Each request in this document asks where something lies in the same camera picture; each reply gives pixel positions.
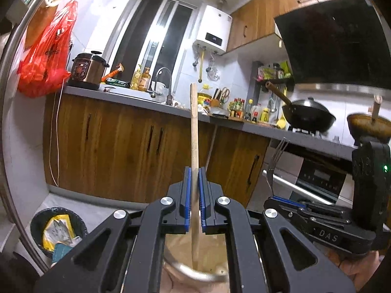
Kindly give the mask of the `person's right hand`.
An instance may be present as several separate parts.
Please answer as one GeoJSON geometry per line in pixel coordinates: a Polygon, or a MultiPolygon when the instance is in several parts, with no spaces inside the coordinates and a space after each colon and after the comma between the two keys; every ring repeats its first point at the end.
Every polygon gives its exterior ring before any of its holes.
{"type": "Polygon", "coordinates": [[[362,259],[350,261],[341,260],[335,251],[327,249],[326,257],[353,281],[357,292],[370,280],[381,263],[378,251],[371,251],[362,259]]]}

